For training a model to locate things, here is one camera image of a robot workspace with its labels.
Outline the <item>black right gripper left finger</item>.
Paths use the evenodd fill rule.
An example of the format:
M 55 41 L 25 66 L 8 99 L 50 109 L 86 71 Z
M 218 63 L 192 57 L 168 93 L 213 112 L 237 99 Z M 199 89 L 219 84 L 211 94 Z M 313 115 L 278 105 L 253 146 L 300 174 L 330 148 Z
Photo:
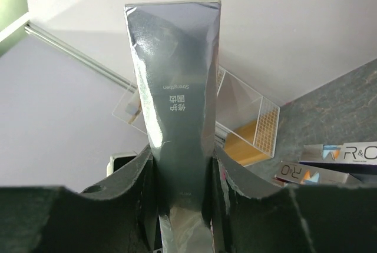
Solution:
M 2 252 L 152 252 L 156 223 L 149 147 L 81 193 L 1 188 Z

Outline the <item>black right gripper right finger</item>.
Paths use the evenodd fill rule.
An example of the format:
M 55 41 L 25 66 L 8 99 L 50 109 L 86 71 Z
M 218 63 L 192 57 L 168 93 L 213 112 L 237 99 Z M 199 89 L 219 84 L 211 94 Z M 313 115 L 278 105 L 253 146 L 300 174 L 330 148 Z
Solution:
M 212 163 L 216 252 L 376 251 L 376 186 L 281 188 L 220 147 Z

